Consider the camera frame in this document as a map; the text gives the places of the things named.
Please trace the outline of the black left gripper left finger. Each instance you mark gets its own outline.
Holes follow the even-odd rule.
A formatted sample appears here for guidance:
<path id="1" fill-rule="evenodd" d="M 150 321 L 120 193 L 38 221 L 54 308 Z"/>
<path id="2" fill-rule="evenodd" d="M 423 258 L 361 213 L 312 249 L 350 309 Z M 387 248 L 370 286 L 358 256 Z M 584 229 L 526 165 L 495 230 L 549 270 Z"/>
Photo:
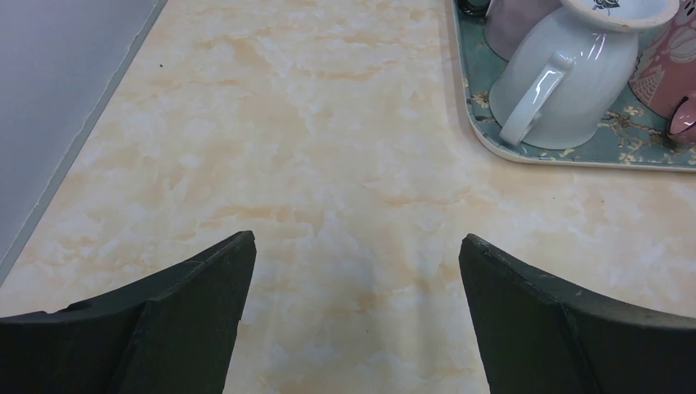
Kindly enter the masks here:
<path id="1" fill-rule="evenodd" d="M 2 392 L 222 392 L 255 258 L 240 231 L 65 309 L 3 318 Z"/>

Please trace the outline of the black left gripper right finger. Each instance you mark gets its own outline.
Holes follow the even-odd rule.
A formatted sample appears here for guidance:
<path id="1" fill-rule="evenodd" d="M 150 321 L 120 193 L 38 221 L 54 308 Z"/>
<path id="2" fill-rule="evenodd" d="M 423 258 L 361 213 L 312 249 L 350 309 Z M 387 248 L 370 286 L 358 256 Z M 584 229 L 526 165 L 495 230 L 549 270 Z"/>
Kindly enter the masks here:
<path id="1" fill-rule="evenodd" d="M 474 234 L 459 265 L 491 392 L 694 392 L 693 318 L 590 291 Z"/>

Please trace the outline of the white ceramic mug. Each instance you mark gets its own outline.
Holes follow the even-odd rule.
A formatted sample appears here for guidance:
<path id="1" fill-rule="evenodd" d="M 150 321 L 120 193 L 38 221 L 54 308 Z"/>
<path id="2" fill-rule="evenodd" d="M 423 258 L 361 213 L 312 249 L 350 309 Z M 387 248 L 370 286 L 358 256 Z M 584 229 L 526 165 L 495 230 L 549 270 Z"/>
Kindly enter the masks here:
<path id="1" fill-rule="evenodd" d="M 568 149 L 589 141 L 638 61 L 639 34 L 665 25 L 677 1 L 564 1 L 521 42 L 489 91 L 499 138 Z"/>

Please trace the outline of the pink patterned mug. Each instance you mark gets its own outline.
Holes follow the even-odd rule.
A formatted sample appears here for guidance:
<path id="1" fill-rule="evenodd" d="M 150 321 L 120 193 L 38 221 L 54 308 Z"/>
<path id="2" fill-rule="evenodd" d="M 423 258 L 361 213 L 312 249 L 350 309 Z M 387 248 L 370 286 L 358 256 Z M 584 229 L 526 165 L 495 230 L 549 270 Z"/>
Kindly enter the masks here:
<path id="1" fill-rule="evenodd" d="M 679 11 L 643 50 L 630 88 L 639 101 L 667 119 L 666 135 L 695 143 L 695 2 Z"/>

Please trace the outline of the mauve purple mug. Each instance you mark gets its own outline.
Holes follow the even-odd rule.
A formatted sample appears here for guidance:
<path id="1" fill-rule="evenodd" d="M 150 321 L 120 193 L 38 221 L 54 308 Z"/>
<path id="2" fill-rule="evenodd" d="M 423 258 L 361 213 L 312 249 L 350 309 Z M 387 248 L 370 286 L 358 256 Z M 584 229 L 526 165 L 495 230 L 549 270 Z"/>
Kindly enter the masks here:
<path id="1" fill-rule="evenodd" d="M 493 0 L 486 12 L 484 38 L 496 55 L 509 61 L 527 33 L 559 7 L 559 0 Z"/>

